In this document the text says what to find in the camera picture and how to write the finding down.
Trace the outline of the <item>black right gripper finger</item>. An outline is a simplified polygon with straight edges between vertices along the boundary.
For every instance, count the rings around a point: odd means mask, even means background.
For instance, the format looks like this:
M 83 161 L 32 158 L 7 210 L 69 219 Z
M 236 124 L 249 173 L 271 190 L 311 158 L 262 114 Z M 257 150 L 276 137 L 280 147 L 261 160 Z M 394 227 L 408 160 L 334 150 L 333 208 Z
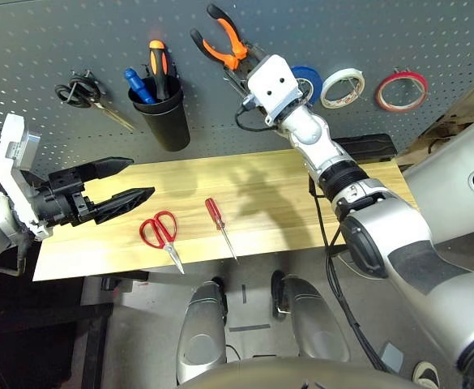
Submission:
M 248 92 L 243 81 L 228 67 L 224 68 L 224 80 L 240 95 L 247 96 Z
M 267 56 L 262 48 L 248 40 L 243 40 L 243 45 L 247 48 L 246 58 L 249 60 L 262 61 Z

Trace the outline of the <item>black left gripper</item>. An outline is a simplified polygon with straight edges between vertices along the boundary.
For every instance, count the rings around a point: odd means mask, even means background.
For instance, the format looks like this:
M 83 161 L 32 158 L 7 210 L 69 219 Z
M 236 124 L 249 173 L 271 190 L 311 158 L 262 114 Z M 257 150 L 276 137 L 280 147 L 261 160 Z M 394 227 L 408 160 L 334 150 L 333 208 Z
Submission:
M 96 204 L 95 211 L 94 203 L 82 194 L 85 182 L 116 175 L 133 163 L 131 158 L 106 157 L 51 173 L 31 199 L 39 221 L 47 227 L 77 226 L 92 219 L 101 224 L 137 208 L 155 193 L 154 187 L 125 190 Z

